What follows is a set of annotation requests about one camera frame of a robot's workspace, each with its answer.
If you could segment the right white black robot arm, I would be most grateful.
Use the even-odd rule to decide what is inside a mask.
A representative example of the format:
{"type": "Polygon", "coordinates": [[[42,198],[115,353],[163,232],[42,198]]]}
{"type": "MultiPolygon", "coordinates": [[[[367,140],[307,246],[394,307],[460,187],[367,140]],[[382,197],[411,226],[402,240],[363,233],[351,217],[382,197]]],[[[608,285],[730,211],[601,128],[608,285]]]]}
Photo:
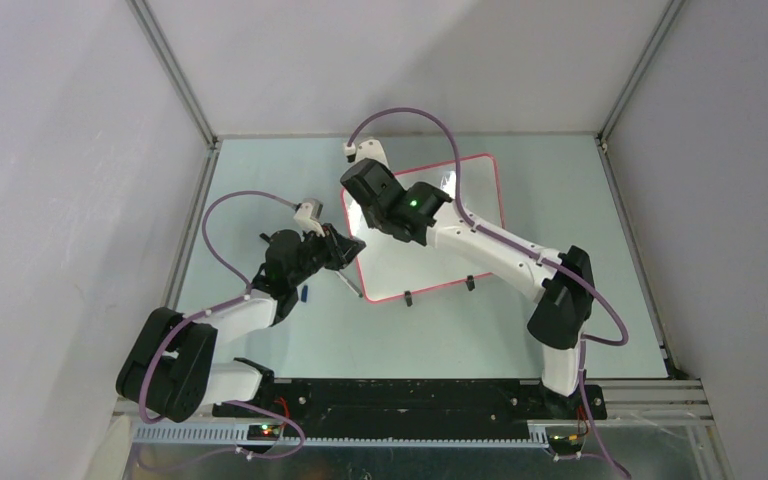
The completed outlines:
{"type": "Polygon", "coordinates": [[[566,418],[582,403],[583,326],[596,296],[589,255],[532,244],[465,208],[458,194],[462,166],[435,183],[406,187],[386,164],[364,159],[340,178],[367,226],[404,243],[455,254],[504,280],[532,301],[527,321],[543,356],[541,402],[566,418]]]}

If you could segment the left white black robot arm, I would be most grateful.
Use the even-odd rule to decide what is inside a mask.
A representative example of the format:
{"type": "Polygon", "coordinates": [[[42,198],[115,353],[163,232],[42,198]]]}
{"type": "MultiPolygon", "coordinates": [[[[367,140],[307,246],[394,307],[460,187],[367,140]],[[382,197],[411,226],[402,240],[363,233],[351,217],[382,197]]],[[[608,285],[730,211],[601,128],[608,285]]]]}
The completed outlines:
{"type": "Polygon", "coordinates": [[[217,346],[285,320],[299,288],[321,270],[340,271],[365,250],[365,241],[326,223],[320,233],[279,230],[244,293],[186,315],[158,307],[147,317],[115,382],[116,392],[144,408],[144,420],[182,422],[199,407],[237,400],[252,416],[276,403],[275,388],[251,362],[216,365],[217,346]]]}

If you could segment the pink framed whiteboard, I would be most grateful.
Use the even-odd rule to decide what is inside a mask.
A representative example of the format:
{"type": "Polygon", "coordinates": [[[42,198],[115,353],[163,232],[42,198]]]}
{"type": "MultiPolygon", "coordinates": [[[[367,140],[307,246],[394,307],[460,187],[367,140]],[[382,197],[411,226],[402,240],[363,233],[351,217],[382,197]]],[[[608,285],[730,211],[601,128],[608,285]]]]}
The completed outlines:
{"type": "MultiPolygon", "coordinates": [[[[461,173],[465,176],[461,193],[467,212],[478,224],[504,227],[495,157],[489,153],[465,157],[461,173]]],[[[470,241],[478,234],[462,221],[453,202],[437,212],[427,246],[405,243],[369,228],[361,207],[345,189],[341,190],[341,202],[350,235],[366,243],[355,264],[360,289],[370,303],[410,303],[420,293],[456,284],[472,289],[477,278],[492,273],[486,262],[477,263],[477,254],[469,251],[473,247],[470,241]]]]}

